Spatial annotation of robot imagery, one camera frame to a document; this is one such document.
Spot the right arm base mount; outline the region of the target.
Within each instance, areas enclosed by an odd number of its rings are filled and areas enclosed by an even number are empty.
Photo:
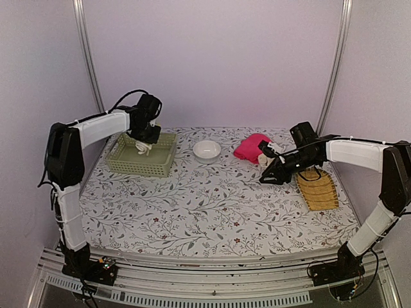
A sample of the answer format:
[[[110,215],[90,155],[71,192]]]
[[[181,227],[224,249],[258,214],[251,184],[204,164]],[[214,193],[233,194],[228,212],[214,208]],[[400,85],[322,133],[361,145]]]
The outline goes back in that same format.
[[[333,262],[313,261],[309,263],[306,272],[314,286],[330,286],[338,283],[331,286],[329,292],[335,300],[344,302],[354,298],[365,269],[362,261],[354,261],[350,264],[342,258]]]

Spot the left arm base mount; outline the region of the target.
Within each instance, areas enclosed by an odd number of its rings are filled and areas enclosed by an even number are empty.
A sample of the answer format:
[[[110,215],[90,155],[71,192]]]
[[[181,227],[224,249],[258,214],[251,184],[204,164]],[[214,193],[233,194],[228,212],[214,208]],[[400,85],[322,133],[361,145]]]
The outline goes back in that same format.
[[[73,256],[66,255],[62,273],[70,277],[79,278],[84,282],[113,286],[118,274],[118,267],[115,263],[111,264],[107,261],[108,258],[106,257],[93,261],[88,257],[75,259]]]

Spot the green crocodile pattern towel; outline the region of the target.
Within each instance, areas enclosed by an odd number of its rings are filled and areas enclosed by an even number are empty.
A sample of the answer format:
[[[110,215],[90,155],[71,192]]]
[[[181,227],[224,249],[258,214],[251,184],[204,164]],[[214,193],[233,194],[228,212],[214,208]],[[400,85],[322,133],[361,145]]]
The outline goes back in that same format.
[[[149,156],[150,150],[152,149],[151,144],[148,144],[142,141],[136,141],[135,147],[139,155],[146,155],[146,156]]]

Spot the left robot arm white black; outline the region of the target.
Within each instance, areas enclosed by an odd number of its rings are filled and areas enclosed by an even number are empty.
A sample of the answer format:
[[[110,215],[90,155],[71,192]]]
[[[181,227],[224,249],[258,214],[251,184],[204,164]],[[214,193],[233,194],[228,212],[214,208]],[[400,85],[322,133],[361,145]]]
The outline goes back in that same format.
[[[100,114],[68,124],[55,123],[50,128],[41,183],[52,187],[51,206],[60,240],[70,252],[87,247],[80,211],[80,184],[85,174],[83,150],[118,133],[146,144],[155,144],[159,139],[161,128],[155,121],[162,102],[145,90],[137,93],[141,97],[131,107],[117,101]]]

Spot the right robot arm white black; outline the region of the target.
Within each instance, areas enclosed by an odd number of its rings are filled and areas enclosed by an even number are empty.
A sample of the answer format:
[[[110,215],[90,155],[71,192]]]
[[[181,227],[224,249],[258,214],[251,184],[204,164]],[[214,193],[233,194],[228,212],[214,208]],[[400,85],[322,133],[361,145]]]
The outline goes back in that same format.
[[[345,280],[356,271],[364,253],[384,238],[410,205],[410,143],[385,142],[340,135],[319,136],[309,122],[295,125],[290,130],[295,147],[280,153],[268,141],[261,141],[259,149],[272,159],[259,181],[262,184],[283,185],[293,175],[325,162],[341,163],[374,171],[381,176],[378,201],[355,235],[339,249],[339,261],[332,266],[332,274]]]

